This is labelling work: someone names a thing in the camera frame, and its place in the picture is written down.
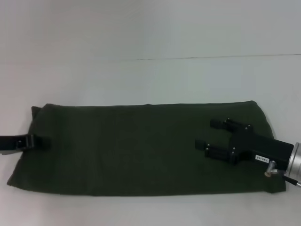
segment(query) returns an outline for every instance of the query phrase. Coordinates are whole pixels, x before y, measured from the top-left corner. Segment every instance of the white wall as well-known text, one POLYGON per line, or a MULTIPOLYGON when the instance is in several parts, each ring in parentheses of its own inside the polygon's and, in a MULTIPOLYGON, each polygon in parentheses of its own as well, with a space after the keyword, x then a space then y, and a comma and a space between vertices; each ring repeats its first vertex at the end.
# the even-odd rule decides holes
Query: white wall
MULTIPOLYGON (((271 56, 301 54, 299 12, 300 1, 280 0, 2 0, 0 135, 25 133, 30 107, 45 103, 255 100, 278 139, 301 141, 301 56, 271 56)), ((19 156, 0 156, 4 226, 294 226, 301 220, 301 191, 293 186, 276 195, 30 193, 6 185, 19 156)))

